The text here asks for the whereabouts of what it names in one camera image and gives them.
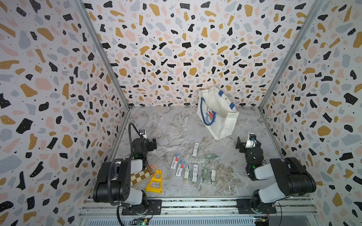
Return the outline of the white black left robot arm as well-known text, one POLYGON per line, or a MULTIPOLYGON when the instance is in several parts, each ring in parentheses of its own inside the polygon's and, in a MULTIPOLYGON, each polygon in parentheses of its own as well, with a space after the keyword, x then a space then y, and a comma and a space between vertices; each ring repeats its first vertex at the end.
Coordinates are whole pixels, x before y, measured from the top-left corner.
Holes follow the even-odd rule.
POLYGON ((149 201, 145 191, 133 188, 153 175, 147 155, 155 149, 156 139, 137 138, 132 142, 132 157, 103 163, 93 189, 94 202, 117 206, 117 215, 160 215, 162 201, 149 201))

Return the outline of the green compass set horizontal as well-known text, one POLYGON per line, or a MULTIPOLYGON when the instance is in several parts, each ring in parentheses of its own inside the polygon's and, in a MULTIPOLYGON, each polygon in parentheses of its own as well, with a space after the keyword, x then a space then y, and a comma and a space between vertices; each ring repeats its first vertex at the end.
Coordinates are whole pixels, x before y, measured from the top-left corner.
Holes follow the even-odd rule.
POLYGON ((205 154, 205 156, 203 157, 204 161, 214 161, 214 160, 219 160, 220 159, 220 155, 218 153, 208 153, 205 154))

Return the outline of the compass set red label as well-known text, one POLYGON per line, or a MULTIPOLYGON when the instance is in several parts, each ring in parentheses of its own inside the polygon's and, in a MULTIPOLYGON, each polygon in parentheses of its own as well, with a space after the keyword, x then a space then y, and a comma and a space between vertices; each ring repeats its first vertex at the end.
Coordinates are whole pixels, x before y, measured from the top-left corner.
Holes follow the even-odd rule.
POLYGON ((177 166, 179 164, 179 160, 180 160, 180 154, 179 153, 175 153, 172 159, 172 163, 171 163, 171 169, 175 170, 177 169, 177 166))
POLYGON ((175 174, 177 177, 182 176, 184 165, 185 165, 185 160, 184 159, 179 159, 178 165, 177 165, 177 168, 176 168, 176 174, 175 174))

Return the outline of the white canvas bag blue handles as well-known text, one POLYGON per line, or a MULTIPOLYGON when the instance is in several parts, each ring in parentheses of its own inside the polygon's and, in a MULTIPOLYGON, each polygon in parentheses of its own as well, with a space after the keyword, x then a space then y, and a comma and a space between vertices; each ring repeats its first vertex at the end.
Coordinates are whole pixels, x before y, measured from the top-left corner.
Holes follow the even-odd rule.
POLYGON ((197 115, 214 139, 220 140, 233 133, 239 112, 226 94, 213 86, 199 91, 197 115))

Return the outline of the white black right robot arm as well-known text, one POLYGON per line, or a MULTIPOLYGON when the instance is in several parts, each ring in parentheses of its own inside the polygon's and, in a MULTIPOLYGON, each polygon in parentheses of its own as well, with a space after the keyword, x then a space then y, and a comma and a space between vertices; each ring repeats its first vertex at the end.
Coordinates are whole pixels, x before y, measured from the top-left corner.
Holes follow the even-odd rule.
POLYGON ((295 158, 271 158, 264 160, 261 142, 255 134, 249 134, 246 142, 237 138, 236 149, 245 155, 246 174, 252 181, 275 179, 270 186, 255 190, 249 206, 255 213, 271 213, 273 205, 294 195, 305 195, 316 191, 316 181, 295 158))

